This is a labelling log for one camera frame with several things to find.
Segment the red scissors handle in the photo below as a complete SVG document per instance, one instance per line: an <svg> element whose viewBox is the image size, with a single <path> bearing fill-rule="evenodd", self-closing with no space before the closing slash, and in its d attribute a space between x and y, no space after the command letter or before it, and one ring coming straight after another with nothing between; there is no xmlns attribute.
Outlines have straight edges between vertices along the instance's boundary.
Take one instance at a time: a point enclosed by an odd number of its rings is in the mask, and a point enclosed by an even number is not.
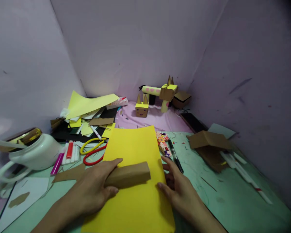
<svg viewBox="0 0 291 233"><path fill-rule="evenodd" d="M103 149L106 149L107 145L108 145L108 143L107 143L105 146L100 147L100 148L98 148L98 149L96 149L96 150L93 150L92 152L90 152L90 153L88 153L87 155L85 155L84 158L83 158L83 163L84 163L86 166L92 166L92 165L98 164L98 163L103 159L104 154L102 155L102 157L101 157L100 159L98 159L97 161L95 161L95 162L93 162L93 163L89 163L89 162L87 162L87 161L86 161L86 158L89 157L89 156L91 156L92 154L94 154L94 153L96 153L96 152L99 152L99 151L101 151L101 150L103 150Z"/></svg>

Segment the mug handle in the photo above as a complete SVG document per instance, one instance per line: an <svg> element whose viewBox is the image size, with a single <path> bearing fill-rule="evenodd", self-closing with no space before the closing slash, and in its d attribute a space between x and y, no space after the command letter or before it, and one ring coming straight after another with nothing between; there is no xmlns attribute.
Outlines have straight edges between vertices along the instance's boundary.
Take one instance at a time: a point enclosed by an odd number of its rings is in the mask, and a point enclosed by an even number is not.
<svg viewBox="0 0 291 233"><path fill-rule="evenodd" d="M6 165L4 165L1 169L0 169L0 180L4 183L12 183L12 182L16 182L22 178L24 178L26 175L28 175L29 172L31 172L32 169L27 168L23 173L19 174L18 176L15 176L13 178L6 178L4 177L4 173L14 165L15 163L10 161L8 162Z"/></svg>

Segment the craft supplies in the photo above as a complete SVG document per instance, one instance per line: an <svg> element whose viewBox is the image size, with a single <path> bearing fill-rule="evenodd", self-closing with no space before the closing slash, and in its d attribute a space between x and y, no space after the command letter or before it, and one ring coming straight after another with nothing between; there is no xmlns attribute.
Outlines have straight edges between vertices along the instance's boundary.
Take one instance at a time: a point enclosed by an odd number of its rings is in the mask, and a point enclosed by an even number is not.
<svg viewBox="0 0 291 233"><path fill-rule="evenodd" d="M177 154L176 154L176 151L175 151L175 149L174 149L174 146L172 145L172 143L171 143L170 140L168 140L168 145L169 145L169 148L171 149L171 154L172 154L172 157L173 157L173 159L174 159L175 164L176 164L177 167L179 168L180 172L183 173L183 172L184 172L184 171L183 171L183 168L182 168L181 163L180 163L180 161L179 161L179 159L178 159L178 156L177 156Z"/></svg>

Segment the left hand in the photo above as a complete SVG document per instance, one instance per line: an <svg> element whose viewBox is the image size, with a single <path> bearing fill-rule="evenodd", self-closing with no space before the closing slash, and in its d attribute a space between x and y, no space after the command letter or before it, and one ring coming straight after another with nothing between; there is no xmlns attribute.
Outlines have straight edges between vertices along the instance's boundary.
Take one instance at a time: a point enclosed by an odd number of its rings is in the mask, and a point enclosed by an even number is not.
<svg viewBox="0 0 291 233"><path fill-rule="evenodd" d="M116 187L104 187L104 183L113 169L122 161L123 159L103 161L86 169L82 178L75 183L59 202L68 205L77 215L98 212L108 199L119 192Z"/></svg>

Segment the giraffe craft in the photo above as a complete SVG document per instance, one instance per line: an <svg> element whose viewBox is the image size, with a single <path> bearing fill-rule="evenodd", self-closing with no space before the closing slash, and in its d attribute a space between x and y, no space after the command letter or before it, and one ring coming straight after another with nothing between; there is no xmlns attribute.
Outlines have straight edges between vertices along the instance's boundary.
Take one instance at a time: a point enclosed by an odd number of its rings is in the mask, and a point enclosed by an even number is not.
<svg viewBox="0 0 291 233"><path fill-rule="evenodd" d="M143 98L146 96L149 99L149 95L158 96L160 99L163 100L161 112L167 112L169 102L178 92L178 86L174 85L173 77L168 78L167 84L164 84L161 88L158 87L150 87L150 86L143 86L142 87Z"/></svg>

